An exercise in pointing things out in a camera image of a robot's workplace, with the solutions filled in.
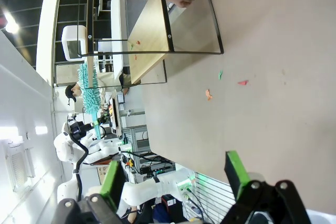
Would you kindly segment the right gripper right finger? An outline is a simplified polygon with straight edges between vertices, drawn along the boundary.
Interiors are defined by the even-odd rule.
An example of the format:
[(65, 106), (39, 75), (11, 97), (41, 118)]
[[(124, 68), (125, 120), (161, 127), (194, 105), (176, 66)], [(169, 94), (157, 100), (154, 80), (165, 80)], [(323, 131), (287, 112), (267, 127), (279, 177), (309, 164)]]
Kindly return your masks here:
[(299, 193), (290, 180), (269, 185), (248, 175), (236, 151), (225, 153), (224, 171), (235, 203), (223, 223), (310, 223)]

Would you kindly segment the person's left hand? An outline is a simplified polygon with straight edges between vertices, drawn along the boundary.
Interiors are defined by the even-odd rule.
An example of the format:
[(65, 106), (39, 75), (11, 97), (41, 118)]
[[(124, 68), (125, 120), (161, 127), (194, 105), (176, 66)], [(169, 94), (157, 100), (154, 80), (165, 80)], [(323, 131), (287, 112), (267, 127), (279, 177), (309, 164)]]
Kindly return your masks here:
[(173, 3), (179, 8), (187, 8), (193, 0), (173, 0)]

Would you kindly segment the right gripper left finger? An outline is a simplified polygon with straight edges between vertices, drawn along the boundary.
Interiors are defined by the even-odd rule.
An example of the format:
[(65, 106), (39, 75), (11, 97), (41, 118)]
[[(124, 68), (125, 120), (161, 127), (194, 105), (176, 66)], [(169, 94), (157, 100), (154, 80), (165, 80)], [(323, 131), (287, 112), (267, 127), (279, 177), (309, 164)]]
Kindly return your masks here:
[(121, 223), (117, 215), (125, 174), (121, 163), (112, 161), (100, 192), (80, 201), (65, 198), (58, 204), (54, 223)]

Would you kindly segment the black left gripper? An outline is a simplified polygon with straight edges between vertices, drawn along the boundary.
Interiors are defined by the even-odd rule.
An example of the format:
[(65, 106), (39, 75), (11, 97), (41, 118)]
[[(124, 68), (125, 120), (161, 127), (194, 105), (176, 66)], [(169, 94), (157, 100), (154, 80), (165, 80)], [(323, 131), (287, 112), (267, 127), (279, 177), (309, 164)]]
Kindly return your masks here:
[(109, 121), (109, 114), (103, 114), (99, 117), (99, 120), (95, 120), (88, 124), (84, 124), (82, 121), (74, 122), (70, 126), (70, 135), (73, 139), (82, 139), (87, 135), (87, 132), (89, 132), (92, 127), (100, 126), (101, 121)]

